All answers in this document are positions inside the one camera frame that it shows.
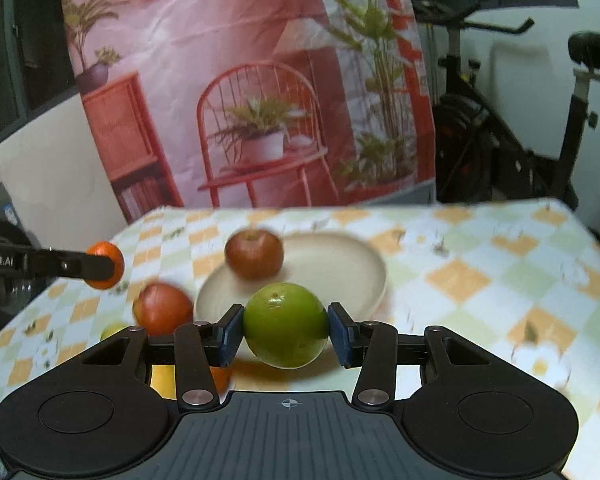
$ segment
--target ribbed gray panel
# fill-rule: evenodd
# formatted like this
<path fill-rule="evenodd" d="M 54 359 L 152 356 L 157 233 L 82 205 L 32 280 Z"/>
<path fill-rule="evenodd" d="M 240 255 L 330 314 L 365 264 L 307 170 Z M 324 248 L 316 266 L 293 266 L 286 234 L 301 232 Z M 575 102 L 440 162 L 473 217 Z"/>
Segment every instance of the ribbed gray panel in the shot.
<path fill-rule="evenodd" d="M 18 473 L 14 480 L 35 477 Z M 389 416 L 338 393 L 235 393 L 187 415 L 165 447 L 112 480 L 458 480 L 411 449 Z M 558 480 L 545 475 L 539 480 Z"/>

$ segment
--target cabinet door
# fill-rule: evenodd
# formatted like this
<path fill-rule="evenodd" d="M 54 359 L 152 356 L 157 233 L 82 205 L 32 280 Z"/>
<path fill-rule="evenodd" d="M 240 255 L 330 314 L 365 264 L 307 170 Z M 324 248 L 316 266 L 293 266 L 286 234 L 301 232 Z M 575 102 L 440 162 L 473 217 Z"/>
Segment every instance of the cabinet door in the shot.
<path fill-rule="evenodd" d="M 109 180 L 156 161 L 137 75 L 113 81 L 83 98 L 93 139 Z"/>

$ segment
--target exercise bike seat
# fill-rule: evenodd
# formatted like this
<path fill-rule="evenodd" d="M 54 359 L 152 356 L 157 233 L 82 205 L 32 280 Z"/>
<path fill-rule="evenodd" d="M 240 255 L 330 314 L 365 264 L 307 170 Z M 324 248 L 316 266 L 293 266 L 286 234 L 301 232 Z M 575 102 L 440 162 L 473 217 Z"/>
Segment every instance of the exercise bike seat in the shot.
<path fill-rule="evenodd" d="M 569 56 L 589 70 L 600 70 L 600 33 L 576 32 L 569 38 Z"/>

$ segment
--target tablecloth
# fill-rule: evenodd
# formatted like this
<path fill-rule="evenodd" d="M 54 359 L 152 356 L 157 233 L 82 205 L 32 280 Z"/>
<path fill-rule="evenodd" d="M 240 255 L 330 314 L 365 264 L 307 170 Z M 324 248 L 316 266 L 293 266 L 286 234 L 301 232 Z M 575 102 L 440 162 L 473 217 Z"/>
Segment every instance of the tablecloth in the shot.
<path fill-rule="evenodd" d="M 282 234 L 345 230 L 385 258 L 390 288 L 377 319 L 401 333 L 441 324 L 513 362 L 573 403 L 580 434 L 564 473 L 600 480 L 600 246 L 559 202 L 464 206 L 155 210 L 117 235 L 126 271 L 100 292 L 57 280 L 0 332 L 0 401 L 100 340 L 112 322 L 133 324 L 132 301 L 155 277 L 192 297 L 222 260 L 229 234 L 247 224 Z M 333 351 L 300 370 L 234 369 L 243 390 L 343 390 L 357 370 Z M 168 390 L 162 375 L 159 391 Z M 399 367 L 397 398 L 419 387 Z"/>

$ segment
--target green plant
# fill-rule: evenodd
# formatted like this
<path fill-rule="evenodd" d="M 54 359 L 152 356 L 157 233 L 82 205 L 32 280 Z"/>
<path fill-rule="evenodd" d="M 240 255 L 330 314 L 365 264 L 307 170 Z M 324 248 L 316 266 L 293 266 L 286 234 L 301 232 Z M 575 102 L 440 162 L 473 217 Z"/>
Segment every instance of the green plant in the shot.
<path fill-rule="evenodd" d="M 112 66 L 122 59 L 122 56 L 112 46 L 103 46 L 96 50 L 98 62 L 106 66 Z"/>
<path fill-rule="evenodd" d="M 68 43 L 72 45 L 78 53 L 83 72 L 88 68 L 87 60 L 84 55 L 84 42 L 87 39 L 87 35 L 93 26 L 100 20 L 117 20 L 119 15 L 114 9 L 123 4 L 126 4 L 126 1 L 89 0 L 81 4 L 76 4 L 73 0 L 62 0 L 64 32 Z"/>
<path fill-rule="evenodd" d="M 350 187 L 376 186 L 393 182 L 401 170 L 411 171 L 412 160 L 403 157 L 405 168 L 397 168 L 395 152 L 404 150 L 403 139 L 379 139 L 372 133 L 365 132 L 356 136 L 360 149 L 357 158 L 344 162 L 340 171 L 341 176 L 349 179 Z"/>
<path fill-rule="evenodd" d="M 377 183 L 396 180 L 413 171 L 413 165 L 408 160 L 410 146 L 406 138 L 411 111 L 406 101 L 408 95 L 399 87 L 407 60 L 400 56 L 395 46 L 398 32 L 381 0 L 333 1 L 340 7 L 349 32 L 334 25 L 328 25 L 327 30 L 349 48 L 359 52 L 368 64 L 372 75 L 365 80 L 365 88 L 378 95 L 379 103 L 371 111 L 382 124 L 387 137 L 387 140 L 377 139 L 378 144 L 374 148 L 380 152 L 380 145 L 383 144 L 383 156 L 392 160 L 388 164 L 383 159 L 382 164 L 379 164 L 376 155 L 374 162 L 368 157 L 365 160 L 351 161 L 347 163 L 349 176 L 353 178 L 357 174 L 359 178 L 354 180 L 366 184 L 370 184 L 369 179 L 375 179 Z M 363 134 L 356 138 L 362 149 L 365 146 L 370 149 L 372 141 L 368 138 L 369 135 Z"/>
<path fill-rule="evenodd" d="M 228 126 L 214 134 L 222 145 L 229 161 L 234 152 L 234 162 L 239 159 L 238 144 L 244 140 L 259 139 L 280 131 L 308 113 L 280 97 L 250 97 L 245 104 L 225 110 Z"/>

